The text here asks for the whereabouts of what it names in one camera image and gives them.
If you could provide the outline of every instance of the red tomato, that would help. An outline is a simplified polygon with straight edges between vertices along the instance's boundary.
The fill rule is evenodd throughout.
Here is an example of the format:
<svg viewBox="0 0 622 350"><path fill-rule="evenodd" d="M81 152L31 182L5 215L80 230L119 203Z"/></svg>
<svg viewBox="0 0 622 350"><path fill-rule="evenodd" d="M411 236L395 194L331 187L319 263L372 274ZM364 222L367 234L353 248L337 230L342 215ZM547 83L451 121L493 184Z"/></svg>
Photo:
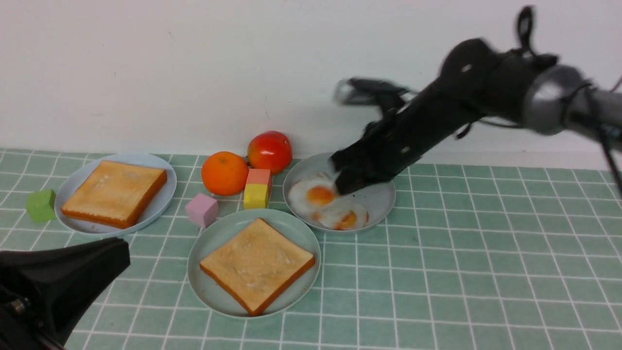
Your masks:
<svg viewBox="0 0 622 350"><path fill-rule="evenodd" d="M248 144L248 163L256 169L270 169L272 175L283 171L292 162L292 145L287 136L267 131L255 136Z"/></svg>

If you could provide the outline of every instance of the toast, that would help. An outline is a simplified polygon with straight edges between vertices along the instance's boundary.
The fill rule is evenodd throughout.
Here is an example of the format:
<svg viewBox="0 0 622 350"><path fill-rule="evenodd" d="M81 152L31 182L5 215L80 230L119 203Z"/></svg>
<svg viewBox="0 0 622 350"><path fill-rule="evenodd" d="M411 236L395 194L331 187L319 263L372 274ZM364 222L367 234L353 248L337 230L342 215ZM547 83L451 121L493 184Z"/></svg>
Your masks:
<svg viewBox="0 0 622 350"><path fill-rule="evenodd" d="M298 247L261 218L200 262L250 316L264 313L293 282L315 265Z"/></svg>
<svg viewBox="0 0 622 350"><path fill-rule="evenodd" d="M166 181L165 169L104 160L60 212L73 219L126 229L136 225Z"/></svg>

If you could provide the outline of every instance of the plate rim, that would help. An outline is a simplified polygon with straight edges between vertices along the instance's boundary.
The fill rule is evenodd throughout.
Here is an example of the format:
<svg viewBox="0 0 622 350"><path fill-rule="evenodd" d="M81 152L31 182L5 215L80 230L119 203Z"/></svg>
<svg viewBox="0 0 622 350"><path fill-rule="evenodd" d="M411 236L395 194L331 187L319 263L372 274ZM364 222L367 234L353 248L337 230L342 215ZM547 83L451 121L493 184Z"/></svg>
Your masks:
<svg viewBox="0 0 622 350"><path fill-rule="evenodd" d="M101 158L98 159L94 159L92 161L90 161L89 163L84 164L83 166L81 166L78 170L74 171L71 175L69 175L64 181L63 184L60 186L60 188L58 189L57 193L61 193L63 191L63 187L67 186L68 181L76 175L76 173L80 170L82 170L83 168L93 164L93 163L101 163L104 160L107 159L111 159L111 158L116 158L119 156L130 156L130 157L150 157L150 158L157 158L163 162L165 162L166 164L168 164L169 168L166 168L164 170L171 170L172 172L172 177L169 177L165 183L168 184L169 182L171 182L173 184L173 191L170 195L170 198L167 199L167 203L166 205L162 206L162 208L160 210L158 210L155 214L153 214L152 216L148 217L145 221L139 222L136 225L133 225L131 227L128 227L126 229L121 229L121 230L115 230L112 232L107 232L107 233L95 233L95 232L85 232L85 231L81 231L81 230L76 230L73 227L69 227L66 223L64 223L64 220L62 219L62 217L65 217L64 214L62 214L62 212L60 212L60 207L62 206L62 204L57 205L57 201L54 200L54 214L56 214L56 218L57 220L61 223L61 225L63 225L65 228L67 228L68 230L70 230L71 232L76 232L80 235L84 235L86 237L98 237L98 238L110 238L110 237L122 237L124 235L127 234L131 234L139 229L142 229L144 227L146 227L147 225L151 224L153 221L157 220L160 216L162 216L162 214L166 211L166 209L170 206L170 203L172 202L173 197L175 196L175 191L177 190L177 172L175 172L175 168L166 160L151 154L151 153L114 153L114 154L109 154L107 156L103 156Z"/></svg>
<svg viewBox="0 0 622 350"><path fill-rule="evenodd" d="M194 250L197 247L197 242L199 240L199 238L205 234L209 234L208 230L211 227L208 226L206 228L204 228L201 233L197 236L197 239L195 240L195 242L192 244L192 248L190 249L190 254L188 255L188 260L186 261L186 277L188 278L188 284L190 285L190 289L192 290L192 293L197 297L197 299L203 304L205 305L205 307L207 307L209 310L211 310L212 312L215 312L221 316L227 317L227 318L232 318L232 319L264 319L264 318L270 318L270 317L274 317L275 315L281 315L282 313L284 313L285 311L287 311L289 308L291 308L292 306L296 305L300 300L302 300L305 296L307 296L307 294L309 293L309 290L311 290L311 287L313 287L313 285L315 284L315 282L317 281L317 278L320 275L320 271L322 269L322 248L320 246L320 241L317 239L317 236L315 235L315 233L313 232L313 230L302 220L300 220L298 217L286 213L282 210L278 210L278 209L271 209L271 208L261 208L261 209L244 209L244 210L239 210L237 212L233 212L231 214L228 214L220 219L218 219L216 222L220 221L220 220L224 220L227 219L228 220L234 220L234 216L236 215L240 215L240 213L243 212L274 212L277 215L283 215L283 217L288 217L291 218L292 220L296 220L299 221L301 224L304 225L304 227L306 227L305 232L308 232L308 234L310 235L310 237L313 237L313 243L317 246L317 259L315 259L315 264L318 265L317 271L315 272L315 275L313 276L313 280L310 282L310 285L307 287L307 289L302 293L302 295L300 295L296 300L294 300L293 302L289 303L287 306L285 306L283 309L280 309L278 311L275 311L273 313L269 313L266 315L259 315L259 316L236 316L236 315L230 315L228 313L224 313L220 310L216 310L214 308L212 308L210 305L207 305L202 299L201 297L198 295L197 291L195 290L195 287L193 286L193 283L190 279L190 256L192 255L192 253L194 252Z"/></svg>
<svg viewBox="0 0 622 350"><path fill-rule="evenodd" d="M379 225L379 224L380 224L380 223L381 223L384 219L386 219L386 217L389 215L389 213L391 212L391 210L393 210L393 208L395 207L395 203L396 203L396 201L397 201L397 189L396 189L396 187L395 187L395 183L393 182L393 180L391 180L391 181L389 181L389 182L385 182L385 184L389 184L389 185L390 185L390 187L391 187L391 193L393 194L393 200L392 200L392 203L391 203L391 210L389 210L389 211L387 212L387 214L386 214L384 217L380 218L380 219L378 220L378 222L377 222L377 223L375 223L375 224L373 224L373 225L367 225L367 226L364 226L364 227L362 227L362 228L360 228L360 229L355 229L355 230L333 230L333 229L329 229L328 227L323 227L323 226L315 225L315 224L312 224L312 223L310 223L310 222L307 222L304 218L302 218L300 215L298 215L298 214L297 214L297 213L296 213L296 212L292 209L292 206L289 204L289 201L287 200L287 193L285 193L285 182L287 181L287 178L290 176L291 172L292 172L292 171L293 171L296 167L300 166L300 164L304 163L306 160L308 160L308 159L310 159L310 158L312 158L312 157L319 157L319 156L324 156L324 155L328 156L328 155L330 155L330 154L331 154L330 152L324 152L324 153L317 153L317 154L314 154L314 155L312 155L312 156L306 157L306 158L304 158L304 159L301 159L298 163L296 163L294 166L292 166L292 168L291 168L291 169L289 169L289 170L288 170L287 175L285 175L285 179L283 179L283 185L282 185L282 187L283 187L283 188L282 188L282 190L281 190L281 191L283 192L283 200L285 201L285 205L287 206L287 208L289 209L289 211L291 211L292 215L296 216L296 217L297 217L299 220L301 220L301 221L302 221L305 225L307 225L307 226L311 226L311 227L313 227L314 229L321 230L321 231L324 231L324 232L330 232L331 234L337 234L337 235L352 235L352 234L357 234L357 233L360 233L360 232L367 231L367 230L369 230L369 229L374 228L375 226L378 226L378 225Z"/></svg>

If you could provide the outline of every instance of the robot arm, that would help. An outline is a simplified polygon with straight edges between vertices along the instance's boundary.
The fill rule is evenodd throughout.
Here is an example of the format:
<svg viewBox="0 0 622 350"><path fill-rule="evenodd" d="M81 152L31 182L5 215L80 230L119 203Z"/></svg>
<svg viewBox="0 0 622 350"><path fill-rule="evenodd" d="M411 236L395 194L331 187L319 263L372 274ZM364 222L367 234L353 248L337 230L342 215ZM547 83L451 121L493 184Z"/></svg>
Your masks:
<svg viewBox="0 0 622 350"><path fill-rule="evenodd" d="M532 28L532 9L525 7L517 21L519 49L495 52L483 39L458 44L437 79L410 100L404 98L408 89L389 82L341 81L337 102L378 106L382 118L368 124L360 140L332 155L339 193L390 181L485 116L500 116L542 135L572 130L602 143L605 151L622 151L622 95L595 89L554 55L536 54L529 45Z"/></svg>

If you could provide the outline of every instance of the stacked blocks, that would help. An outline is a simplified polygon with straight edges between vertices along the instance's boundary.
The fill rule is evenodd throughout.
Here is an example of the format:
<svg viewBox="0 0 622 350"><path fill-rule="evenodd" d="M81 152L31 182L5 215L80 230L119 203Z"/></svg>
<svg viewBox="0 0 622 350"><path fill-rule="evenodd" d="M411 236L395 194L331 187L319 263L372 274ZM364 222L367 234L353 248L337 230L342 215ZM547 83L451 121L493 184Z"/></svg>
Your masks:
<svg viewBox="0 0 622 350"><path fill-rule="evenodd" d="M199 193L186 204L188 220L200 227L211 225L219 213L218 201L206 194Z"/></svg>
<svg viewBox="0 0 622 350"><path fill-rule="evenodd" d="M51 189L33 192L26 200L26 212L34 222L46 222L56 219L54 200L56 193Z"/></svg>
<svg viewBox="0 0 622 350"><path fill-rule="evenodd" d="M244 209L267 208L271 187L269 169L249 169L244 188Z"/></svg>

